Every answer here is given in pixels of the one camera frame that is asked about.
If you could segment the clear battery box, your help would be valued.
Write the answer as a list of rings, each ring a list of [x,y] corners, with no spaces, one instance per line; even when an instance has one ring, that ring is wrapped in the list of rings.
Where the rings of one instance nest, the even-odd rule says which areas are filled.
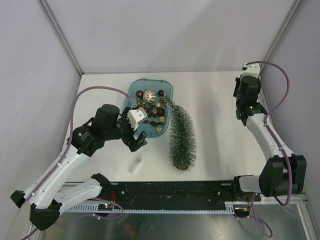
[[[141,157],[137,157],[133,161],[133,163],[130,165],[129,172],[130,173],[134,173],[138,169],[138,167],[140,166],[141,162],[142,162],[142,158]]]

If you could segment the small green christmas tree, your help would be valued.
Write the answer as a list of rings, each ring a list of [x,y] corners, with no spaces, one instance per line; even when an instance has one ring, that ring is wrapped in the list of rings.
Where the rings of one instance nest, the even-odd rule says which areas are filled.
[[[197,159],[194,124],[189,113],[179,104],[167,99],[170,114],[169,160],[181,172],[190,170]]]

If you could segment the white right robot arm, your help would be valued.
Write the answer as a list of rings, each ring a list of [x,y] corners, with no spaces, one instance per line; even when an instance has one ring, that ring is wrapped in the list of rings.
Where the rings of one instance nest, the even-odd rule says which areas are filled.
[[[230,188],[231,196],[242,201],[249,192],[265,197],[301,194],[307,161],[303,155],[296,155],[288,148],[271,125],[265,108],[258,102],[259,78],[243,74],[235,81],[236,117],[254,136],[266,164],[260,175],[236,177],[238,183]]]

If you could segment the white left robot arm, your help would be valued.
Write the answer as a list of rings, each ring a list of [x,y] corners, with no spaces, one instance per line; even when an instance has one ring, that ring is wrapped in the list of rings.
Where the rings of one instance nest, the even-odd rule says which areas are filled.
[[[51,227],[69,208],[91,198],[105,200],[111,193],[111,182],[101,173],[93,174],[87,181],[62,191],[68,176],[89,160],[106,141],[122,140],[131,152],[147,144],[142,131],[135,138],[140,123],[148,115],[142,107],[126,107],[123,112],[111,104],[98,108],[94,117],[73,130],[67,147],[61,152],[36,183],[25,191],[16,190],[11,200],[18,208],[30,204],[28,220],[38,230]]]

